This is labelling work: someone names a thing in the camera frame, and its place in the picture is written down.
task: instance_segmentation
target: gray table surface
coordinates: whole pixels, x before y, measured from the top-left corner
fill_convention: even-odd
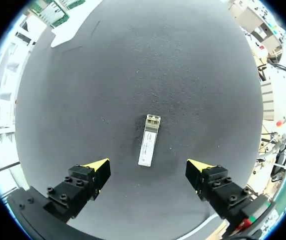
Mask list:
[[[47,29],[27,62],[16,137],[42,194],[74,164],[110,158],[110,179],[71,226],[108,240],[189,232],[213,209],[185,177],[188,158],[246,184],[262,98],[250,48],[220,1],[103,0],[71,41],[51,48],[53,38]],[[151,167],[137,164],[147,114],[162,117]]]

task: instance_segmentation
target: black cable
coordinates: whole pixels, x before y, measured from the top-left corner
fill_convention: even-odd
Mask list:
[[[222,238],[222,240],[232,240],[232,239],[250,239],[250,240],[258,240],[258,238],[252,237],[252,236],[230,236],[226,238]]]
[[[283,70],[283,71],[286,72],[286,66],[283,66],[283,65],[281,65],[281,64],[276,64],[276,63],[270,63],[270,65],[273,66],[273,67],[275,67],[275,68],[277,67],[277,68],[279,68],[279,69],[281,69],[281,70]],[[262,64],[262,65],[258,66],[257,69],[258,69],[259,71],[262,71],[262,70],[264,70],[264,69],[259,69],[259,68],[261,68],[261,67],[263,67],[263,66],[266,66],[266,64]]]
[[[264,134],[264,133],[261,133],[261,135],[272,135],[272,134],[276,134],[277,132],[268,132],[268,133],[266,133],[266,134]]]

